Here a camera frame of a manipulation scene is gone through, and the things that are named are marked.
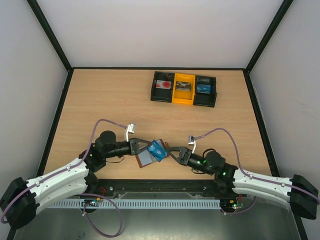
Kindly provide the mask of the brown leather card holder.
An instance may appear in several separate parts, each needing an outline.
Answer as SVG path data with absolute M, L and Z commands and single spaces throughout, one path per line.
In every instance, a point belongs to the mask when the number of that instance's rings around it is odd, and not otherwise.
M 164 143 L 164 141 L 162 139 L 157 139 L 156 142 L 162 147 L 164 148 L 165 146 L 167 146 L 167 143 Z M 143 152 L 141 152 L 140 154 L 135 156 L 138 166 L 140 168 L 144 168 L 150 164 L 159 162 L 148 150 L 144 150 Z

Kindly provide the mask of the blue VIP card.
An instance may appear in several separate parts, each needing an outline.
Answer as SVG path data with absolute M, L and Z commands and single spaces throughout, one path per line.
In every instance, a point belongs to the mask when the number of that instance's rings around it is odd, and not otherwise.
M 166 152 L 165 148 L 161 145 L 161 143 L 158 143 L 156 140 L 153 140 L 151 142 L 151 145 L 148 147 L 147 150 L 158 162 L 161 162 L 168 156 L 168 153 Z

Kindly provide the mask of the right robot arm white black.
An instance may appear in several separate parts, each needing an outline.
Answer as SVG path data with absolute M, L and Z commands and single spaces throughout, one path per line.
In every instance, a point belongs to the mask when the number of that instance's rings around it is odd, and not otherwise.
M 224 196 L 233 192 L 251 195 L 283 206 L 301 218 L 317 218 L 319 191 L 301 175 L 274 177 L 242 170 L 226 163 L 213 148 L 202 155 L 187 147 L 166 147 L 165 150 L 178 164 L 214 176 L 218 191 Z

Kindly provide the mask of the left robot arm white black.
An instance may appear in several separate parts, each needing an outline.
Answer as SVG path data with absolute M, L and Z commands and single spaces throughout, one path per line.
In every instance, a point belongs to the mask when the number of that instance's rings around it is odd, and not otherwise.
M 140 138 L 117 141 L 114 132 L 102 132 L 70 163 L 42 176 L 12 180 L 0 199 L 1 223 L 17 230 L 60 200 L 93 193 L 98 184 L 95 172 L 106 166 L 108 158 L 138 155 L 151 144 Z

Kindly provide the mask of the red white card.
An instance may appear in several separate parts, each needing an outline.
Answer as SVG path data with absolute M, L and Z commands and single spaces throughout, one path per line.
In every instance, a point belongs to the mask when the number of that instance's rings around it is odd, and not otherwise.
M 157 89 L 165 89 L 170 90 L 171 89 L 172 82 L 168 80 L 156 80 L 155 87 Z

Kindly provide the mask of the blue card in bin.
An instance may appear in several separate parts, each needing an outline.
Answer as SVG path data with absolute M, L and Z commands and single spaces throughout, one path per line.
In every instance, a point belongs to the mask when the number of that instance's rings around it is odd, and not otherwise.
M 203 93 L 203 94 L 210 94 L 211 93 L 211 86 L 208 84 L 198 84 L 196 86 L 196 92 Z

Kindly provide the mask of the dark black card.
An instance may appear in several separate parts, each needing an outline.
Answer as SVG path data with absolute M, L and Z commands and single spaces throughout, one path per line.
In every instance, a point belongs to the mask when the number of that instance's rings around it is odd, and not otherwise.
M 175 89 L 179 91 L 191 91 L 192 84 L 186 81 L 177 81 L 175 84 Z

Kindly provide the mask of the yellow middle bin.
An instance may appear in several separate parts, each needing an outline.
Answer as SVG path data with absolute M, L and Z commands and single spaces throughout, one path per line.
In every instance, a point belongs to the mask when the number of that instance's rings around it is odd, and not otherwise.
M 176 73 L 174 75 L 172 103 L 193 105 L 195 97 L 194 74 Z

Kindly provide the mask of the right black bin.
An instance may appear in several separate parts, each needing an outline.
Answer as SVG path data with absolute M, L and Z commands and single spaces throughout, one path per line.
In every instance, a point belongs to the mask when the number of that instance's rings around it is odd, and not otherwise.
M 195 76 L 193 105 L 214 108 L 217 99 L 217 80 L 212 76 Z

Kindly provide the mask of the black bin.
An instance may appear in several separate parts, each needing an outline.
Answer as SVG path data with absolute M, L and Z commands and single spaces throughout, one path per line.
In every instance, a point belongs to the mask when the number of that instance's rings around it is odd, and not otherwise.
M 175 74 L 155 71 L 151 85 L 150 100 L 171 103 L 173 98 Z
M 195 76 L 193 105 L 214 108 L 217 99 L 217 80 L 212 76 Z

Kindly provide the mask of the controller board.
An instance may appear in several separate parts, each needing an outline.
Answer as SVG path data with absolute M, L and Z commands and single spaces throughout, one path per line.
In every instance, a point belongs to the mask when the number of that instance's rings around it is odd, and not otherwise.
M 100 204 L 103 202 L 103 199 L 98 197 L 95 199 L 84 199 L 81 203 L 81 206 L 89 206 L 89 207 L 99 207 Z
M 244 203 L 241 200 L 234 198 L 223 200 L 220 204 L 220 207 L 227 213 L 233 213 L 238 209 L 242 209 L 244 207 Z

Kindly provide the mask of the left black bin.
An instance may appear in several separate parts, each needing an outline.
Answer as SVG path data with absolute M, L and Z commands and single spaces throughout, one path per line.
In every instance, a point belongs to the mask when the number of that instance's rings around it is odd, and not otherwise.
M 151 85 L 150 100 L 171 103 L 173 98 L 175 74 L 155 71 Z

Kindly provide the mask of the left controller board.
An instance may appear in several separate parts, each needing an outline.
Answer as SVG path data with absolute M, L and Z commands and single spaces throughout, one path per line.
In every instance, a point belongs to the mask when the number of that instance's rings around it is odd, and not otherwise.
M 95 199 L 84 199 L 81 203 L 81 206 L 89 206 L 89 207 L 99 207 L 100 204 L 103 202 L 103 199 L 98 197 Z

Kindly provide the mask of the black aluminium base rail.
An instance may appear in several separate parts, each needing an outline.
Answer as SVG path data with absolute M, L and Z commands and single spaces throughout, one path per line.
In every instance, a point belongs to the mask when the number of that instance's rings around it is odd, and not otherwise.
M 186 192 L 192 195 L 224 198 L 235 196 L 231 190 L 223 190 L 214 180 L 157 180 L 157 179 L 98 179 L 94 175 L 81 177 L 79 180 L 67 180 L 58 190 L 66 187 L 69 196 L 100 194 L 107 197 L 127 192 Z

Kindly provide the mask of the black cage frame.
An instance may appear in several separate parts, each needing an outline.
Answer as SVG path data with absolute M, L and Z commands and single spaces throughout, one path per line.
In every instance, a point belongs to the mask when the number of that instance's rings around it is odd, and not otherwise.
M 38 167 L 38 173 L 41 173 L 45 169 L 45 164 L 47 163 L 48 155 L 49 155 L 49 150 L 52 146 L 53 142 L 53 137 L 56 133 L 58 122 L 61 116 L 61 112 L 63 109 L 63 105 L 65 103 L 65 99 L 67 96 L 67 92 L 71 83 L 71 77 L 73 75 L 73 72 L 75 69 L 78 69 L 79 67 L 72 67 L 71 64 L 69 63 L 58 39 L 56 38 L 49 22 L 47 21 L 40 5 L 36 0 L 28 0 L 27 1 L 28 5 L 30 6 L 31 10 L 33 11 L 33 14 L 37 18 L 39 24 L 41 25 L 43 31 L 45 32 L 47 38 L 49 39 L 51 45 L 53 46 L 54 50 L 56 51 L 58 57 L 60 58 L 60 61 L 62 62 L 63 66 L 67 70 L 67 77 L 62 89 L 61 97 L 59 99 L 58 107 L 54 115 L 53 123 L 48 135 L 48 139 L 44 148 L 44 152 L 40 161 L 40 165 Z M 263 35 L 263 38 L 261 39 L 257 49 L 255 50 L 252 58 L 250 59 L 248 65 L 245 68 L 234 68 L 234 67 L 180 67 L 180 66 L 173 66 L 173 67 L 139 67 L 139 66 L 134 66 L 134 67 L 122 67 L 122 66 L 106 66 L 106 67 L 97 67 L 93 66 L 91 67 L 92 70 L 151 70 L 151 69 L 156 69 L 156 70 L 217 70 L 217 71 L 222 71 L 222 70 L 227 70 L 227 71 L 238 71 L 241 70 L 243 71 L 244 74 L 244 79 L 247 85 L 247 89 L 249 92 L 251 104 L 253 106 L 253 111 L 255 114 L 255 118 L 257 121 L 258 129 L 260 131 L 260 135 L 262 137 L 262 143 L 266 152 L 267 160 L 269 163 L 269 167 L 271 169 L 271 172 L 273 174 L 279 174 L 279 169 L 276 164 L 276 160 L 274 157 L 274 153 L 271 148 L 269 136 L 267 134 L 265 122 L 262 117 L 262 111 L 260 107 L 258 106 L 258 100 L 256 93 L 254 91 L 253 83 L 250 77 L 250 72 L 253 70 L 255 64 L 257 63 L 258 59 L 262 55 L 263 51 L 265 50 L 267 44 L 269 43 L 270 39 L 272 38 L 274 32 L 278 28 L 279 24 L 281 23 L 282 19 L 286 15 L 287 11 L 290 9 L 290 6 L 292 5 L 293 1 L 292 0 L 284 0 L 282 1 L 279 9 L 277 10 L 275 16 L 273 17 L 268 29 L 266 30 L 265 34 Z

